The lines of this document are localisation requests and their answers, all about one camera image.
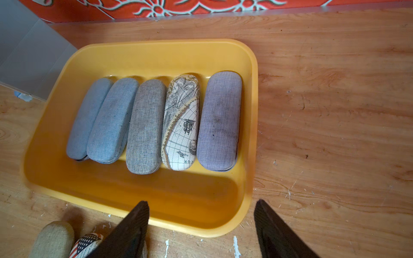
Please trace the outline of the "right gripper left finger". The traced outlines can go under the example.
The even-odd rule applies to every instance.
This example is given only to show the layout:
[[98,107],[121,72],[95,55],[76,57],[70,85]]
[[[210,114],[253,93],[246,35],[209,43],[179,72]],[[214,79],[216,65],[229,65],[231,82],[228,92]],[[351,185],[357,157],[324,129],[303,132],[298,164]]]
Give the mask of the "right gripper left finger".
[[148,220],[148,203],[141,201],[88,257],[141,258]]

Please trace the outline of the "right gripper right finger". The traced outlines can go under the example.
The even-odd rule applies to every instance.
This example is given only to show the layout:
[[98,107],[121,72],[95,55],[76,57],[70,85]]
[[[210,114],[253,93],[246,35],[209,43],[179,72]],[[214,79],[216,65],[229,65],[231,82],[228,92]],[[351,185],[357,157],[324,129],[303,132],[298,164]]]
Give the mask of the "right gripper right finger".
[[263,258],[318,257],[264,200],[256,203],[254,222]]

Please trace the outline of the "dark grey glasses case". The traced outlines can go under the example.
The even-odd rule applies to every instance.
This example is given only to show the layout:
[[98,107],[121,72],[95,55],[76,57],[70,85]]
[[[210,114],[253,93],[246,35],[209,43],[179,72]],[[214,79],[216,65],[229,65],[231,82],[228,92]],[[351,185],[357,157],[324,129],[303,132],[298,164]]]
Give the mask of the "dark grey glasses case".
[[147,244],[146,244],[146,241],[144,241],[141,258],[147,258],[147,256],[148,256]]

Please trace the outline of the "newspaper print glasses case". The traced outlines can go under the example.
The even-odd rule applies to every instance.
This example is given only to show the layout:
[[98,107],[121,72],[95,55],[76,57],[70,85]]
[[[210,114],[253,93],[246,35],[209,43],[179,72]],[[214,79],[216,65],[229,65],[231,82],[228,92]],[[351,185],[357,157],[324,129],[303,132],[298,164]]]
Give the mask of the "newspaper print glasses case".
[[69,258],[86,258],[103,241],[99,233],[88,233],[82,236],[72,248]]

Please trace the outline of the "yellow plastic storage tray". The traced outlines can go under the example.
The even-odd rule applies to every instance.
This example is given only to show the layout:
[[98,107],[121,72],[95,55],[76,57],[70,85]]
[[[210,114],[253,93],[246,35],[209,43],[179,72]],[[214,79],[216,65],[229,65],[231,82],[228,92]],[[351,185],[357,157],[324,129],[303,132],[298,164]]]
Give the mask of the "yellow plastic storage tray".
[[[103,77],[197,76],[233,71],[243,80],[237,163],[212,172],[195,162],[185,171],[161,166],[149,175],[128,171],[125,156],[112,164],[75,161],[66,154],[68,137],[89,87]],[[92,44],[66,62],[46,102],[20,166],[25,184],[46,195],[125,217],[140,201],[150,208],[149,224],[200,237],[218,237],[246,216],[253,193],[258,127],[258,64],[252,50],[233,39],[158,40]]]

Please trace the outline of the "light blue glasses case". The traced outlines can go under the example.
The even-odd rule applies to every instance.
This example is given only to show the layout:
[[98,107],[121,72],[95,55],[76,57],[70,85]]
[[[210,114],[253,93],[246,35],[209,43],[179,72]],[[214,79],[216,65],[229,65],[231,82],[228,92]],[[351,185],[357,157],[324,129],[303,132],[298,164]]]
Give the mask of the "light blue glasses case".
[[88,159],[87,143],[99,110],[113,85],[109,78],[100,78],[87,91],[75,117],[66,146],[66,154],[76,161]]
[[102,164],[119,159],[128,139],[132,108],[139,82],[122,78],[109,90],[87,143],[88,158]]

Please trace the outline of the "grey fabric glasses case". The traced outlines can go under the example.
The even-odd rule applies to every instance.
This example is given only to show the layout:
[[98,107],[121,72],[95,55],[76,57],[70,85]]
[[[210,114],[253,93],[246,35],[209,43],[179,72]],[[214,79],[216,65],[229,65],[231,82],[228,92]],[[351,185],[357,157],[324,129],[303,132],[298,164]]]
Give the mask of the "grey fabric glasses case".
[[157,79],[145,81],[134,100],[126,148],[131,173],[147,175],[161,165],[161,142],[166,86]]

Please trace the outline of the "map print glasses case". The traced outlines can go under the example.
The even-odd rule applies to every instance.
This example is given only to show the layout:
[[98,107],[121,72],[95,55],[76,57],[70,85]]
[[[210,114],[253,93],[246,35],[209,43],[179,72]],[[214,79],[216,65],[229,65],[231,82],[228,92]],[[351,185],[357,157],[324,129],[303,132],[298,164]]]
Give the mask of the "map print glasses case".
[[200,117],[200,85],[190,74],[169,84],[163,118],[161,157],[171,170],[190,168],[196,159]]

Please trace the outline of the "lilac fabric glasses case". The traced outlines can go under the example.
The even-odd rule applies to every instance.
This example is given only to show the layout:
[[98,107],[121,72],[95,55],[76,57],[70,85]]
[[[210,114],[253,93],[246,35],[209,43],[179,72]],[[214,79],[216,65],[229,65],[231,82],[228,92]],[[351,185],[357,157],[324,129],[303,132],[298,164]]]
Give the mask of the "lilac fabric glasses case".
[[210,77],[201,114],[197,158],[208,170],[226,172],[237,161],[242,78],[235,72]]

